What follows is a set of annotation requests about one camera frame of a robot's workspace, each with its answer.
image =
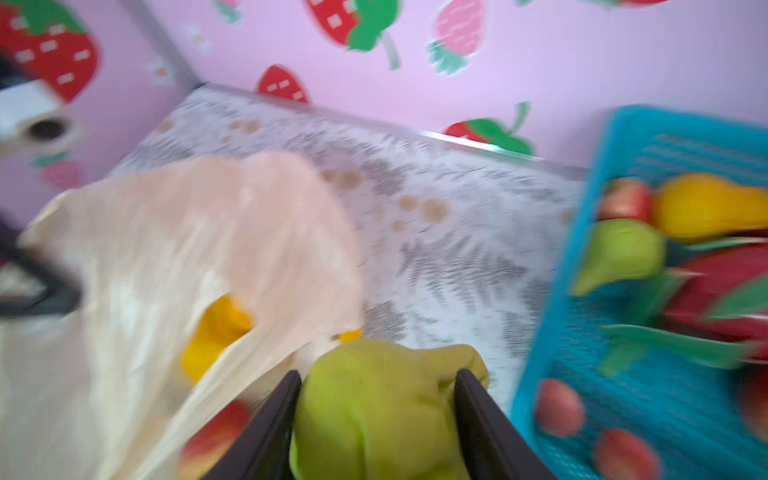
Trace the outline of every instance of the patterned tablecloth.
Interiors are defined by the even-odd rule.
[[[583,182],[214,88],[194,91],[110,175],[272,149],[311,159],[356,226],[366,335],[474,346],[508,410]]]

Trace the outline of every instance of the strawberry stem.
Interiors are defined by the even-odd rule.
[[[401,67],[400,56],[397,54],[395,42],[392,41],[392,37],[386,31],[382,32],[382,43],[387,55],[389,55],[389,70],[397,70]]]
[[[523,126],[525,123],[525,119],[528,118],[528,112],[531,111],[531,104],[527,101],[522,101],[519,104],[517,104],[518,108],[518,117],[515,119],[515,124],[512,125],[512,128],[509,129],[509,136],[518,133],[518,130],[520,130],[520,127]]]

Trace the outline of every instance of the strawberry patterned wall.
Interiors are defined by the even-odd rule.
[[[118,0],[0,0],[0,48],[69,103],[85,135],[55,157],[0,159],[0,210],[18,222],[102,178],[189,91]]]
[[[566,164],[626,104],[768,125],[766,0],[149,3],[204,80]]]

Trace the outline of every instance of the apple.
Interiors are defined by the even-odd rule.
[[[587,423],[584,403],[576,390],[554,379],[541,382],[536,425],[547,435],[576,436]]]
[[[758,439],[768,442],[768,368],[760,368],[741,386],[741,414]]]
[[[594,467],[604,480],[657,480],[661,460],[644,440],[626,430],[605,430],[594,448]]]
[[[634,218],[651,223],[654,193],[642,180],[617,178],[608,184],[598,214],[599,220]]]
[[[218,413],[181,450],[178,480],[198,480],[216,465],[250,422],[250,407],[235,400]]]

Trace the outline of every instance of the black hole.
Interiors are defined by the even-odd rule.
[[[66,121],[62,119],[43,120],[33,124],[28,134],[35,140],[55,140],[62,136],[67,130]]]

